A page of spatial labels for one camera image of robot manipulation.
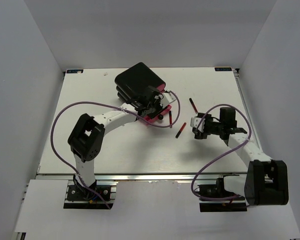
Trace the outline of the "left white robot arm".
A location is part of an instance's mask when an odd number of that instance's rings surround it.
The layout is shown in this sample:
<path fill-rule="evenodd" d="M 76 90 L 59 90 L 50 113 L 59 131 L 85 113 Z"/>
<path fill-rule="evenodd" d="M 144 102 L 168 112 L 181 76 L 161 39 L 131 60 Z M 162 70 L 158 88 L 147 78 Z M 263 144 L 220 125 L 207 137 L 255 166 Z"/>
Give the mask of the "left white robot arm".
<path fill-rule="evenodd" d="M 151 124 L 174 100 L 168 91 L 148 86 L 144 93 L 126 99 L 106 113 L 84 113 L 79 117 L 67 142 L 75 159 L 74 179 L 80 196 L 89 200 L 95 195 L 94 159 L 101 151 L 105 135 L 138 119 Z"/>

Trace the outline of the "black pink drawer organizer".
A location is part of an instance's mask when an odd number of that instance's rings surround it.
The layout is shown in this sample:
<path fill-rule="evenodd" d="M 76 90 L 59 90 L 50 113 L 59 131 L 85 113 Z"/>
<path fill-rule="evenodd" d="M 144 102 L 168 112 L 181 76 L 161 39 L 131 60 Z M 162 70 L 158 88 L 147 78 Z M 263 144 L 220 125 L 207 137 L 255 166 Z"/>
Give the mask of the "black pink drawer organizer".
<path fill-rule="evenodd" d="M 139 106 L 137 97 L 144 92 L 147 86 L 157 88 L 161 84 L 166 84 L 142 62 L 120 73 L 114 82 L 119 99 L 125 103 L 132 104 L 136 111 Z"/>

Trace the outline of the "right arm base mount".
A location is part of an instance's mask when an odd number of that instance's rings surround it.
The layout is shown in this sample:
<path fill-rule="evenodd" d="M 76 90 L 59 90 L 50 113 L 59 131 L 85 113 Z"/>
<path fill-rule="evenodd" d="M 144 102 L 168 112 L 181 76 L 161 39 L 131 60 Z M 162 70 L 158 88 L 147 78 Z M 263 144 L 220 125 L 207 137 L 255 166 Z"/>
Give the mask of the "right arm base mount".
<path fill-rule="evenodd" d="M 194 192 L 200 196 L 199 208 L 202 213 L 245 212 L 248 208 L 244 197 L 221 200 L 236 195 L 224 189 L 222 177 L 218 177 L 214 182 L 199 183 L 194 187 Z"/>

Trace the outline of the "red lip gloss front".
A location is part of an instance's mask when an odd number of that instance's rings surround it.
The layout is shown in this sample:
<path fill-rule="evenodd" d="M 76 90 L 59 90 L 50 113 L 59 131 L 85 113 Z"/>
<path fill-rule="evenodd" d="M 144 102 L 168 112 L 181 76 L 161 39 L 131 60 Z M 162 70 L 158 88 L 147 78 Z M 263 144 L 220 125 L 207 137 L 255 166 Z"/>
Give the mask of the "red lip gloss front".
<path fill-rule="evenodd" d="M 179 131 L 177 132 L 177 134 L 176 134 L 176 136 L 175 136 L 176 139 L 179 138 L 180 134 L 182 133 L 182 131 L 184 130 L 184 128 L 185 128 L 186 125 L 187 125 L 186 122 L 184 122 L 184 123 L 182 124 L 182 126 L 180 127 Z"/>

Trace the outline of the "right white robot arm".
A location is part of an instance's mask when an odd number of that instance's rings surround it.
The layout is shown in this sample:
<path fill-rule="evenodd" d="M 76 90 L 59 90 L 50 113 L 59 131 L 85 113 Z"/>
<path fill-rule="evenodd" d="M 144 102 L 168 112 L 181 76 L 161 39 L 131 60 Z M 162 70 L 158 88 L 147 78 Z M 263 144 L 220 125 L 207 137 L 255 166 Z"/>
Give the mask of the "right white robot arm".
<path fill-rule="evenodd" d="M 235 153 L 247 166 L 244 175 L 230 174 L 217 178 L 214 188 L 192 189 L 192 193 L 203 201 L 233 201 L 244 198 L 250 206 L 279 206 L 289 201 L 288 168 L 284 161 L 268 156 L 251 140 L 252 129 L 237 126 L 236 114 L 241 111 L 229 104 L 218 105 L 219 118 L 214 121 L 209 113 L 199 112 L 191 118 L 190 126 L 194 138 L 204 140 L 210 135 L 218 136 L 229 151 L 216 157 L 196 175 L 225 156 Z"/>

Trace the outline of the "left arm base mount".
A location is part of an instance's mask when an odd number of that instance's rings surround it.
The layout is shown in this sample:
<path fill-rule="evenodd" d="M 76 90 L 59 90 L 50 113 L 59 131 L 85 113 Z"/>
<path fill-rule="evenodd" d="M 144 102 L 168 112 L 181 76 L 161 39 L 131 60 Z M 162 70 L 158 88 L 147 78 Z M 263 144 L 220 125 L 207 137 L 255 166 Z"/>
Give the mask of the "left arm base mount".
<path fill-rule="evenodd" d="M 75 210 L 110 210 L 114 205 L 116 197 L 117 182 L 113 181 L 96 181 L 94 192 L 85 187 L 75 185 L 69 181 L 65 198 L 64 209 Z"/>

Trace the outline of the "pink drawer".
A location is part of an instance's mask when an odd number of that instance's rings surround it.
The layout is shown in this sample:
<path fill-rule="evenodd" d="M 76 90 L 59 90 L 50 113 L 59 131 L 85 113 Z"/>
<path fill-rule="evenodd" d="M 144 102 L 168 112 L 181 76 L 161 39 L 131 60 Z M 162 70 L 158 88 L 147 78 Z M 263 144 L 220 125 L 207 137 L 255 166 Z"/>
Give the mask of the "pink drawer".
<path fill-rule="evenodd" d="M 152 115 L 152 117 L 147 115 L 146 117 L 144 117 L 145 121 L 147 122 L 147 125 L 163 120 L 164 116 L 169 113 L 171 108 L 172 106 L 168 105 L 167 107 L 159 111 L 156 115 Z"/>
<path fill-rule="evenodd" d="M 159 92 L 164 92 L 165 86 L 166 86 L 165 84 L 159 85 L 159 86 L 157 87 L 157 90 L 158 90 Z"/>

